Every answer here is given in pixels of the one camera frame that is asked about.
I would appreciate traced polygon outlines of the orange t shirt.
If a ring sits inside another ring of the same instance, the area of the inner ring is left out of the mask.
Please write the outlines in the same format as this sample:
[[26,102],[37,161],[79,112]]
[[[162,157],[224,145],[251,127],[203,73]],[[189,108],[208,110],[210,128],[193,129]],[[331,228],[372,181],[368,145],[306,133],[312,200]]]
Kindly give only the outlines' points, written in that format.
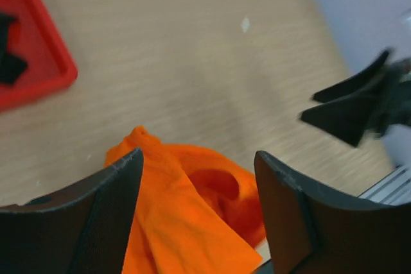
[[214,150],[166,144],[142,126],[105,162],[136,148],[143,175],[123,272],[254,272],[266,236],[254,174]]

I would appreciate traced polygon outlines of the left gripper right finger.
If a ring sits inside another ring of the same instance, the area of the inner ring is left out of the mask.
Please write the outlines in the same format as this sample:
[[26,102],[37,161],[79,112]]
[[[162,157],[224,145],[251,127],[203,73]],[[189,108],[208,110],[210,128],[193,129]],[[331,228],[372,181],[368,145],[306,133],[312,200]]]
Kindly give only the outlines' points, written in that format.
[[275,273],[409,273],[410,203],[385,205],[254,158]]

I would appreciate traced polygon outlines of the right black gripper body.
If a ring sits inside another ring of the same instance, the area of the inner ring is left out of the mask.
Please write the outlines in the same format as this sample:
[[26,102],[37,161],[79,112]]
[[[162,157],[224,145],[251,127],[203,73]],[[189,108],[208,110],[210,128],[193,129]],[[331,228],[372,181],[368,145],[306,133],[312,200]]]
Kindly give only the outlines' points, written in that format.
[[381,138],[391,126],[410,127],[410,58],[384,67],[376,93],[378,103],[369,130]]

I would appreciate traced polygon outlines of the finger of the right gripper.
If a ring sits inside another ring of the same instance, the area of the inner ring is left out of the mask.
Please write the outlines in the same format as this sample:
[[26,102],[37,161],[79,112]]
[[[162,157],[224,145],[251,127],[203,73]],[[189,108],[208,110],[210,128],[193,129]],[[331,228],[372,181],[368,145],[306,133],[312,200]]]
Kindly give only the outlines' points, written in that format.
[[360,90],[383,69],[392,52],[392,48],[384,49],[365,69],[346,80],[314,93],[313,100],[318,103],[327,103]]
[[300,120],[355,148],[376,132],[381,102],[377,94],[352,94],[304,110]]

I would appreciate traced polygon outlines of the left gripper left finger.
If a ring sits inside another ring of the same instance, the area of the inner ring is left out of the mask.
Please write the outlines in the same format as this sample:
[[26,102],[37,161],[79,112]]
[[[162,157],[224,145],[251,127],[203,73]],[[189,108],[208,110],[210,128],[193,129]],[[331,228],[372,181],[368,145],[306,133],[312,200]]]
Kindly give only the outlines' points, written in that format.
[[121,273],[143,153],[24,205],[1,207],[1,273]]

